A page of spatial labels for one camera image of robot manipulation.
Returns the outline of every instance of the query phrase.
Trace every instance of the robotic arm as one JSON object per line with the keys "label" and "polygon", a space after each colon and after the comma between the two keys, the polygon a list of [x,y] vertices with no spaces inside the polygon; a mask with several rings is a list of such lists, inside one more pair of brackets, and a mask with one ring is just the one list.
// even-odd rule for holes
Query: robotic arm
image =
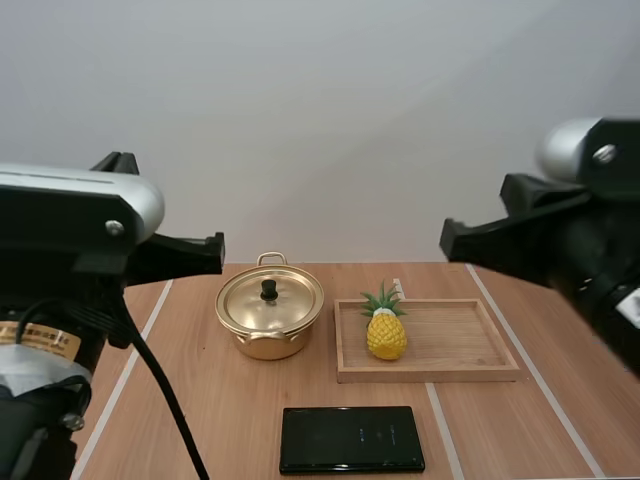
{"label": "robotic arm", "polygon": [[450,261],[555,288],[640,376],[640,122],[569,122],[538,159],[559,182],[507,175],[507,218],[447,219],[440,246]]}
{"label": "robotic arm", "polygon": [[68,479],[105,341],[139,351],[200,478],[208,478],[176,396],[140,337],[124,288],[219,274],[224,237],[155,234],[160,191],[133,155],[92,171],[0,165],[0,478]]}

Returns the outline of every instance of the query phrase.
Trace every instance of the smartphone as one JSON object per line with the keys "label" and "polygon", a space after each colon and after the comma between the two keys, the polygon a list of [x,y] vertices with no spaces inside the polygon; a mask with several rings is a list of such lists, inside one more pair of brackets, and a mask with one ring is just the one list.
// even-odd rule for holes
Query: smartphone
{"label": "smartphone", "polygon": [[425,469],[411,407],[285,408],[280,473]]}

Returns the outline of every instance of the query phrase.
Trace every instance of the yellow pineapple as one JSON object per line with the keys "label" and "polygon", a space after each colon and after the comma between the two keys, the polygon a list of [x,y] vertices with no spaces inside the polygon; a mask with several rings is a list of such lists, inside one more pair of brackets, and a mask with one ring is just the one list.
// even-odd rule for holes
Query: yellow pineapple
{"label": "yellow pineapple", "polygon": [[371,317],[367,325],[367,345],[376,357],[397,360],[407,349],[407,334],[398,317],[405,313],[396,307],[400,299],[393,299],[395,287],[385,293],[384,281],[380,285],[379,298],[362,293],[368,300],[362,314]]}

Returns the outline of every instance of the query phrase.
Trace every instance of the white stripe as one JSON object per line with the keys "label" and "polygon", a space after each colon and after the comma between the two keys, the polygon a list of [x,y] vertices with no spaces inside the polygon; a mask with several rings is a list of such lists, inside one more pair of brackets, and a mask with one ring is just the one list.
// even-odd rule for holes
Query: white stripe
{"label": "white stripe", "polygon": [[[162,293],[160,294],[160,297],[156,302],[156,306],[151,312],[151,315],[149,315],[149,319],[147,320],[147,323],[144,326],[144,330],[142,330],[142,333],[140,334],[142,338],[145,340],[149,336],[151,327],[153,327],[153,324],[156,323],[156,318],[158,318],[158,314],[162,309],[162,305],[164,305],[164,301],[167,298],[167,295],[169,294],[169,290],[171,290],[171,285],[173,285],[173,280],[169,280],[165,284],[164,289],[162,290]],[[124,386],[127,383],[127,380],[129,380],[129,375],[131,375],[131,371],[133,370],[133,367],[136,364],[136,360],[138,360],[138,351],[134,349],[131,352],[131,355],[129,355],[129,360],[125,365],[124,370],[122,370],[122,373],[120,374],[120,377],[116,382],[116,386],[114,387],[113,392],[111,392],[111,396],[109,397],[107,404],[105,405],[104,409],[102,410],[102,413],[100,414],[98,423],[96,423],[96,426],[93,429],[91,436],[89,437],[89,441],[87,441],[87,444],[85,445],[84,450],[82,450],[82,455],[80,455],[80,459],[76,463],[76,466],[73,469],[73,473],[71,474],[71,480],[79,480],[80,477],[82,476],[82,472],[84,471],[85,467],[89,463],[91,454],[93,453],[93,450],[96,448],[96,445],[98,444],[98,440],[100,440],[100,435],[102,435],[102,431],[104,430],[104,427],[107,425],[107,421],[109,420],[109,417],[111,416],[111,413],[113,412],[113,409],[116,406],[116,403],[118,402],[118,398],[120,398],[120,394],[122,393],[122,390],[124,389]]]}
{"label": "white stripe", "polygon": [[[396,291],[398,292],[398,298],[405,300],[404,290],[399,278],[394,278],[393,283],[396,285]],[[431,409],[433,415],[436,417],[436,423],[438,424],[438,430],[440,431],[440,437],[444,445],[444,450],[447,453],[447,459],[449,460],[449,467],[451,468],[451,474],[453,480],[464,480],[464,474],[462,473],[462,466],[460,465],[460,459],[458,458],[458,452],[456,452],[456,446],[453,443],[451,432],[449,431],[449,425],[447,424],[447,418],[442,411],[442,405],[440,405],[440,399],[438,398],[438,392],[433,383],[425,383],[427,387],[427,394],[429,395],[429,401],[431,402]]]}
{"label": "white stripe", "polygon": [[547,382],[544,381],[544,378],[542,378],[542,375],[540,374],[536,366],[533,364],[531,357],[529,357],[529,355],[527,354],[527,351],[522,346],[522,343],[520,343],[520,340],[518,340],[518,337],[516,336],[515,332],[513,331],[513,329],[507,322],[507,319],[504,317],[504,315],[498,308],[498,305],[496,305],[496,302],[493,300],[493,298],[491,297],[491,294],[489,293],[487,288],[484,286],[484,283],[482,283],[482,280],[476,273],[475,269],[469,264],[467,264],[466,266],[467,266],[467,270],[473,277],[473,280],[476,282],[476,285],[478,285],[478,288],[482,292],[482,295],[484,295],[484,298],[487,300],[487,302],[491,306],[491,309],[496,314],[496,317],[502,324],[502,327],[504,328],[505,332],[507,332],[507,336],[509,337],[513,345],[516,347],[516,350],[518,350],[518,353],[522,357],[522,360],[524,360],[524,363],[527,365],[527,368],[529,368],[531,375],[533,376],[536,383],[538,384],[538,387],[540,387],[540,390],[542,390],[542,393],[544,394],[545,398],[549,402],[549,405],[551,405],[551,408],[553,409],[555,414],[558,416],[558,420],[560,420],[560,423],[562,423],[562,426],[565,428],[565,430],[571,437],[571,440],[573,440],[573,443],[578,449],[578,451],[580,452],[580,455],[582,455],[582,458],[591,469],[591,472],[593,472],[593,475],[596,477],[606,478],[604,472],[600,468],[600,465],[598,465],[598,462],[589,451],[589,448],[587,448],[587,445],[584,443],[584,441],[580,437],[580,434],[578,434],[577,430],[571,423],[571,420],[569,420],[569,417],[567,417],[567,414],[564,412],[564,410],[560,406],[560,403],[558,402],[555,395],[547,385]]}
{"label": "white stripe", "polygon": [[566,478],[523,478],[517,480],[638,480],[640,477],[587,477],[587,478],[578,478],[578,477],[566,477]]}

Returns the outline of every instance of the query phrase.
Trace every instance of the gold metal pot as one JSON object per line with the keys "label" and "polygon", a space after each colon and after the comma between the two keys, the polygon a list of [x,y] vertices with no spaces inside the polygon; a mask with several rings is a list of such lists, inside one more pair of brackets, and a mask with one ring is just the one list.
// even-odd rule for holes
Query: gold metal pot
{"label": "gold metal pot", "polygon": [[[263,265],[268,257],[282,264]],[[256,266],[231,278],[216,299],[216,313],[242,353],[277,360],[300,351],[324,303],[311,274],[287,264],[279,252],[258,257]]]}

